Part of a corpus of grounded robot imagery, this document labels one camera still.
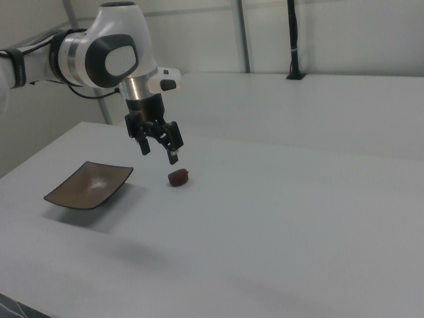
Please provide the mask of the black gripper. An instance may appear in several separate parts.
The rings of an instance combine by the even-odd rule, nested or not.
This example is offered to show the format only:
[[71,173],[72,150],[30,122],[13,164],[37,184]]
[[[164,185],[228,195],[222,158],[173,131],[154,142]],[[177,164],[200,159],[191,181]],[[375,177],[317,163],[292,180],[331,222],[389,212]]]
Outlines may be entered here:
[[165,123],[164,103],[160,94],[140,100],[126,100],[129,114],[125,116],[128,134],[138,143],[142,155],[150,152],[148,137],[154,138],[167,152],[171,165],[178,161],[178,151],[184,145],[177,122]]

